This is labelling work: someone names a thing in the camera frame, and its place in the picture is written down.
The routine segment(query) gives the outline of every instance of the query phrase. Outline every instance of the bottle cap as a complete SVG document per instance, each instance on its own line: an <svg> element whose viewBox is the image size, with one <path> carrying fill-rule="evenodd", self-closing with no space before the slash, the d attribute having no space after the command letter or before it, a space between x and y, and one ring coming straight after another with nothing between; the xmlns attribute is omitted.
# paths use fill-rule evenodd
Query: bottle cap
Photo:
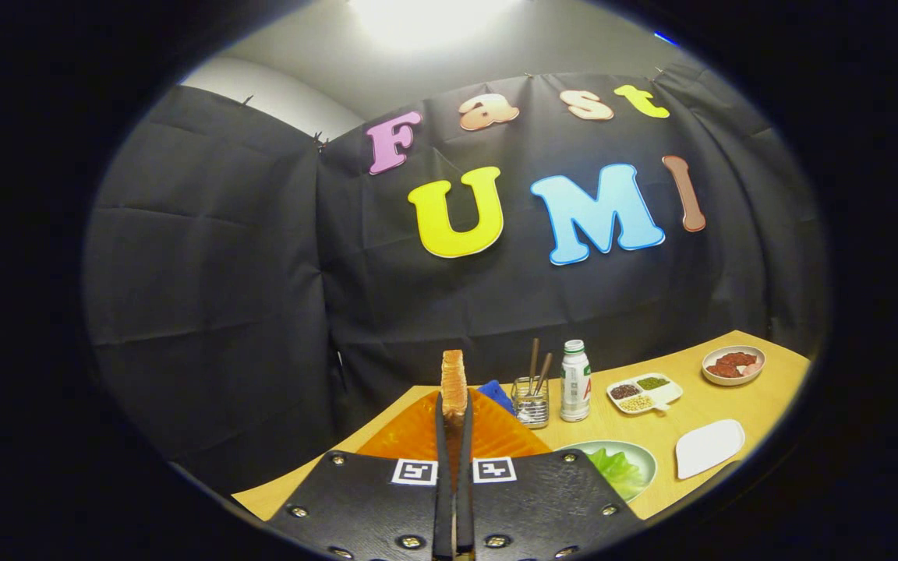
<svg viewBox="0 0 898 561"><path fill-rule="evenodd" d="M578 352L584 351L583 340L570 340L564 344L564 355L576 355Z"/></svg>

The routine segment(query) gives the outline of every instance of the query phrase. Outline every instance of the green plate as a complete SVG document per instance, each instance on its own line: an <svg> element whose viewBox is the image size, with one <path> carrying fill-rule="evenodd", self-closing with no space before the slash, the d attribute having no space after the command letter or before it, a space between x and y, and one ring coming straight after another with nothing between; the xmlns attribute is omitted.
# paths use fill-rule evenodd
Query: green plate
<svg viewBox="0 0 898 561"><path fill-rule="evenodd" d="M649 453L649 450L638 444L623 443L620 440L591 440L587 443L570 444L560 448L560 450L569 450L570 448L576 448L576 450L583 451L585 454L593 454L599 448L605 448L605 454L610 456L619 452L626 452L626 459L631 464L639 467L639 473L642 473L642 479L644 479L644 486L639 490L639 493L634 494L632 497L624 498L624 501L627 503L633 502L633 499L639 497L646 490L646 487L653 483L653 477L656 477L656 458Z"/></svg>

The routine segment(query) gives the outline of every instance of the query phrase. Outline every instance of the white dish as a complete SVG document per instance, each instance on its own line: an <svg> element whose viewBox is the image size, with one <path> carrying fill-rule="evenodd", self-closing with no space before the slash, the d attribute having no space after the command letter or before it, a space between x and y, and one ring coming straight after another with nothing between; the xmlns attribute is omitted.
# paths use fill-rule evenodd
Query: white dish
<svg viewBox="0 0 898 561"><path fill-rule="evenodd" d="M644 388L640 387L637 383L642 379L665 379L668 383L663 384L661 387L653 388L653 390L644 390ZM623 384L628 384L629 386L633 386L639 390L639 393L635 395L631 395L630 397L623 397L621 399L616 399L612 397L612 390L616 386L623 386ZM684 390L681 389L681 386L678 386L674 380L669 379L669 377L664 376L659 372L651 372L649 374L642 374L642 376L631 377L631 379L624 379L617 381L616 383L609 384L609 387L605 388L605 394L608 395L609 399L612 401L612 404L619 408L619 411L627 413L627 415L639 415L639 413L645 413L647 411L651 411L651 409L660 409L661 411L667 411L667 404L669 402L674 401L678 397L684 394ZM631 399L634 397L639 397L639 395L648 395L649 398L653 400L653 406L649 406L649 408L639 409L639 411L631 411L631 409L623 408L623 402L627 399Z"/></svg>
<svg viewBox="0 0 898 561"><path fill-rule="evenodd" d="M746 376L738 377L738 379L724 379L722 376L716 376L712 372L709 372L709 366L715 365L716 360L723 358L723 355L728 355L731 352L746 352L748 355L754 355L758 358L758 362L760 363L759 369L756 369L752 374L746 374ZM746 367L756 366L758 364L756 362L754 365L748 365ZM764 351L757 347L751 347L751 345L746 344L735 344L733 347L724 347L717 348L713 352L709 352L705 358L702 359L702 374L705 376L705 379L710 381L711 383L719 384L719 386L740 386L742 383L748 383L748 381L752 381L756 379L756 377L760 376L760 373L764 372L764 366L767 363L767 356L764 355Z"/></svg>
<svg viewBox="0 0 898 561"><path fill-rule="evenodd" d="M744 447L744 427L733 419L713 422L677 440L677 478L688 479L727 461Z"/></svg>
<svg viewBox="0 0 898 561"><path fill-rule="evenodd" d="M623 443L621 440L591 440L587 443L570 444L560 448L560 450L570 450L571 448L580 450L585 454L593 454L598 451L599 448L605 448L605 454L610 456L616 455L619 452L624 452L628 462L634 466L638 466L639 474L642 475L642 479L644 479L644 486L642 486L642 489L639 489L639 493L634 494L630 498L623 497L623 500L626 501L627 504L639 497L639 495L646 490L646 487L649 487L649 484L653 483L653 479L656 477L656 458L653 457L653 454L651 454L649 450L638 444Z"/></svg>

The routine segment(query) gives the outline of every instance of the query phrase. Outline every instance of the white wall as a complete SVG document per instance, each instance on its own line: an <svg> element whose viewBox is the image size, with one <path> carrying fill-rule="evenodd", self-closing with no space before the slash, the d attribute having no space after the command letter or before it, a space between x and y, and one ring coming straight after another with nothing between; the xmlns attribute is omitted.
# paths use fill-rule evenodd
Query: white wall
<svg viewBox="0 0 898 561"><path fill-rule="evenodd" d="M243 102L321 141L338 138L364 120L324 93L281 72L231 57L215 57L182 80L182 85Z"/></svg>

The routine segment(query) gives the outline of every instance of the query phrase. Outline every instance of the green leaf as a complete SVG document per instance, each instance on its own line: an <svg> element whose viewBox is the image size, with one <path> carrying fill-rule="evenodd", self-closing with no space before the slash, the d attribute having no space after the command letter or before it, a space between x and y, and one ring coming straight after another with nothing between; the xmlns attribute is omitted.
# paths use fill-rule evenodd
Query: green leaf
<svg viewBox="0 0 898 561"><path fill-rule="evenodd" d="M624 452L608 455L605 448L599 448L588 454L588 459L623 500L633 498L644 488L645 480L639 467L631 464Z"/></svg>

